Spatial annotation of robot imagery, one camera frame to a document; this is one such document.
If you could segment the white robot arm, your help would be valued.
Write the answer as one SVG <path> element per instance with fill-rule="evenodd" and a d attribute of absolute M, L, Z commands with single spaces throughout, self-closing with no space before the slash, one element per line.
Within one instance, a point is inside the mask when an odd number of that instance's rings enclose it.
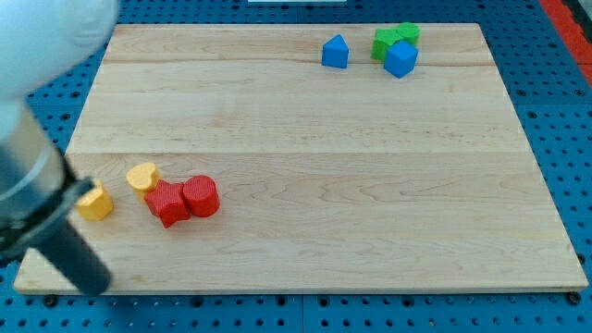
<path fill-rule="evenodd" d="M 117 0 L 1 3 L 1 219 L 31 216 L 66 168 L 26 104 L 29 93 L 90 56 L 112 32 Z"/>

